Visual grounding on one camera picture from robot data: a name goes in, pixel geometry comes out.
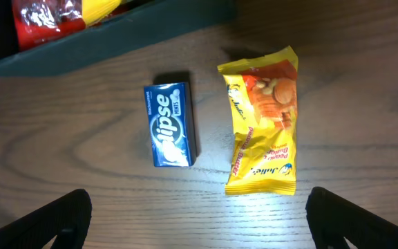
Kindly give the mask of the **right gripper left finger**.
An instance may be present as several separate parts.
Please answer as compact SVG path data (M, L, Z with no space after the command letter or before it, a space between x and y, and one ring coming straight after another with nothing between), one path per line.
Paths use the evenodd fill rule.
M82 249L91 222L92 203L84 189L59 199L0 228L0 249Z

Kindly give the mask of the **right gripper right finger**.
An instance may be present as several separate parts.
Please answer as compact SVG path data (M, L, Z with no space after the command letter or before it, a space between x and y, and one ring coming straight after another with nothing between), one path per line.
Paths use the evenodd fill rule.
M330 192L314 187L305 206L317 249L398 248L398 226Z

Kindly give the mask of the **blue eclipse gum pack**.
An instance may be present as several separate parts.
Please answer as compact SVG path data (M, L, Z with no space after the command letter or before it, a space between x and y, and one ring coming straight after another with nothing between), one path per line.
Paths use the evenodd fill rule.
M187 82L144 87L155 167L191 167L196 161L196 135Z

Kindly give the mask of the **yellow orange snack packet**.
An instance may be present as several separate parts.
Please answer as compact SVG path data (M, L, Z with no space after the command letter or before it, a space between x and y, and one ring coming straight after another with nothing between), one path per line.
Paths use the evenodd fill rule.
M227 195L295 193L298 67L291 46L218 66L234 134Z

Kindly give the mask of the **red candy bag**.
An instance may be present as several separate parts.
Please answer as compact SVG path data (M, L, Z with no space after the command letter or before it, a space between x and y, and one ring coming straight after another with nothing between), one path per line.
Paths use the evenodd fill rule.
M12 0L19 50L25 51L85 29L81 0Z

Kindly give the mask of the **dark green box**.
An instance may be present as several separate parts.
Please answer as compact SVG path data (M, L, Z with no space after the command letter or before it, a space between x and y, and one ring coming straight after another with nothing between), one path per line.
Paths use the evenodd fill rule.
M52 77L236 17L233 0L152 1L100 26L0 60L0 77Z

